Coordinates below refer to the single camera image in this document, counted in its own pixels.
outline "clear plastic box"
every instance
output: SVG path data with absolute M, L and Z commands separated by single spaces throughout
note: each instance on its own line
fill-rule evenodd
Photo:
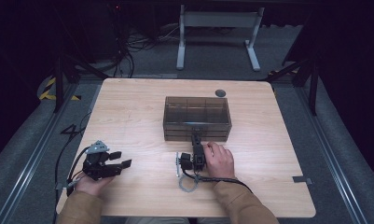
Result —
M 232 127 L 227 98 L 166 97 L 163 131 L 166 141 L 226 142 Z

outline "dark background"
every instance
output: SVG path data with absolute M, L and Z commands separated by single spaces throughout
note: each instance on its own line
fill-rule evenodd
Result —
M 37 88 L 60 55 L 87 63 L 114 57 L 117 44 L 108 14 L 113 7 L 82 0 L 0 1 L 0 152 L 39 105 Z M 134 4 L 120 10 L 122 25 L 155 38 L 160 26 L 178 21 L 179 6 Z M 286 60 L 316 53 L 328 94 L 374 171 L 374 5 L 266 8 L 261 25 L 287 24 L 305 27 Z

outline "chair leg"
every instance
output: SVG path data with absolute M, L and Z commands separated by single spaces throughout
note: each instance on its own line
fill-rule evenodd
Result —
M 251 65 L 253 65 L 254 71 L 260 71 L 258 59 L 256 58 L 256 52 L 254 51 L 254 43 L 256 42 L 256 35 L 259 30 L 259 25 L 262 21 L 264 7 L 261 7 L 257 13 L 256 23 L 254 25 L 253 34 L 250 40 L 245 41 L 245 47 L 247 48 L 248 56 L 250 57 Z
M 177 55 L 177 70 L 184 69 L 184 58 L 186 53 L 186 40 L 185 40 L 185 24 L 184 24 L 184 5 L 181 6 L 180 11 L 180 44 L 178 46 Z

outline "hand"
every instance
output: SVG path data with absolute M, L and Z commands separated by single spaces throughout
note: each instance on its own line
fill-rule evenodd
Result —
M 235 179 L 233 155 L 228 149 L 214 142 L 204 146 L 207 171 L 210 177 Z
M 102 189 L 107 186 L 107 184 L 109 184 L 115 177 L 112 176 L 95 181 L 92 178 L 88 177 L 85 173 L 82 173 L 78 176 L 78 178 L 81 179 L 76 183 L 76 190 L 88 193 L 93 196 L 99 196 Z

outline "sleeve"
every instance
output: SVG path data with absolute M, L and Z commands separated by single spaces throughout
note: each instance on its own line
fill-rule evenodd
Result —
M 100 223 L 103 201 L 85 192 L 75 190 L 64 204 L 58 215 L 58 224 L 96 224 Z
M 242 185 L 221 181 L 215 185 L 214 192 L 217 200 L 226 209 L 232 224 L 279 223 L 257 196 Z

